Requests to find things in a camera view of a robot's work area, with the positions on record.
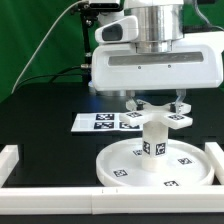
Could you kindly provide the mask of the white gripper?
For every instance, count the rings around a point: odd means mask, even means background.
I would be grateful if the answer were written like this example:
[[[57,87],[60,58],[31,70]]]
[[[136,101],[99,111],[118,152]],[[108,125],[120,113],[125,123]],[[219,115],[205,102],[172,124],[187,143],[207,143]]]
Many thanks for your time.
[[[191,33],[166,53],[138,54],[135,45],[107,44],[92,57],[92,82],[99,91],[177,89],[171,112],[180,112],[185,89],[215,88],[223,81],[224,32]],[[143,104],[131,91],[134,111]]]

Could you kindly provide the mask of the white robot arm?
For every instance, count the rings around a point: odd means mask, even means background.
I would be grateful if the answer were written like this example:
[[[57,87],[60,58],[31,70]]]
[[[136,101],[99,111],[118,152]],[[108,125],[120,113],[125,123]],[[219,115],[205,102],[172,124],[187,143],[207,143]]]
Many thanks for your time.
[[[186,91],[223,81],[224,31],[185,34],[185,0],[125,0],[123,16],[95,31],[92,82],[98,91]]]

